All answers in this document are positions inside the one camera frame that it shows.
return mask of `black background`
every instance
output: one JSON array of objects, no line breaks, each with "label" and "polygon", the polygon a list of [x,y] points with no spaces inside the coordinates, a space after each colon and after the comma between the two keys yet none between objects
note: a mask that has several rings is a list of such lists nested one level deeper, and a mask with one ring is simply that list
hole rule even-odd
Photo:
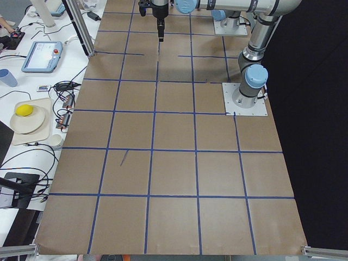
[{"label": "black background", "polygon": [[303,0],[263,65],[308,245],[348,250],[348,1]]},{"label": "black background", "polygon": [[0,121],[0,166],[7,154],[13,138],[13,130]]}]

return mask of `light blue cap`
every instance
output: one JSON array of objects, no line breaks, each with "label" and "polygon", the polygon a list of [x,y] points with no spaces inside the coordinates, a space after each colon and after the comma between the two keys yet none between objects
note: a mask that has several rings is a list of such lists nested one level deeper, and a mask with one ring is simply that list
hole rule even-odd
[{"label": "light blue cap", "polygon": [[176,0],[175,7],[182,14],[189,14],[195,10],[197,0]]},{"label": "light blue cap", "polygon": [[268,71],[261,64],[251,65],[246,73],[245,80],[251,88],[259,89],[265,85],[268,79]]},{"label": "light blue cap", "polygon": [[226,13],[223,10],[212,10],[212,17],[216,21],[222,21],[226,19]]}]

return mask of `white cup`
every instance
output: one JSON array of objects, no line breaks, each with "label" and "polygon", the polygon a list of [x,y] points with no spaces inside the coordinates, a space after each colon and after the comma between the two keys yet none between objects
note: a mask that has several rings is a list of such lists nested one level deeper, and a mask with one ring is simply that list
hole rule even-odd
[{"label": "white cup", "polygon": [[59,150],[63,147],[64,139],[59,134],[54,134],[48,140],[48,144],[54,149]]}]

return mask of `cup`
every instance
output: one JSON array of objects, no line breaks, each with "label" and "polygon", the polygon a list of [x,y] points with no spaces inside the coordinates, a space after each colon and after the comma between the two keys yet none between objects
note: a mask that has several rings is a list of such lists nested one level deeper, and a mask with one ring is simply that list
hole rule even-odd
[{"label": "cup", "polygon": [[48,144],[54,149],[59,150],[63,147],[64,139],[59,134],[54,134],[48,140]]},{"label": "cup", "polygon": [[17,86],[18,82],[13,74],[7,69],[0,70],[0,80],[10,87]]}]

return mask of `metal pole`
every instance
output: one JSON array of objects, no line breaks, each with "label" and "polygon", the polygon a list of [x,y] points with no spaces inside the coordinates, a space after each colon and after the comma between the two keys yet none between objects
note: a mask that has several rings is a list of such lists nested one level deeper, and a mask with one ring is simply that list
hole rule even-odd
[{"label": "metal pole", "polygon": [[94,46],[76,0],[62,0],[62,3],[65,6],[66,12],[75,28],[83,51],[88,57],[94,56]]},{"label": "metal pole", "polygon": [[0,257],[14,257],[24,254],[35,254],[36,245],[0,247]]},{"label": "metal pole", "polygon": [[302,247],[302,252],[305,256],[310,256],[310,257],[324,257],[324,258],[348,260],[348,251],[346,250],[334,250],[334,249],[304,246]]}]

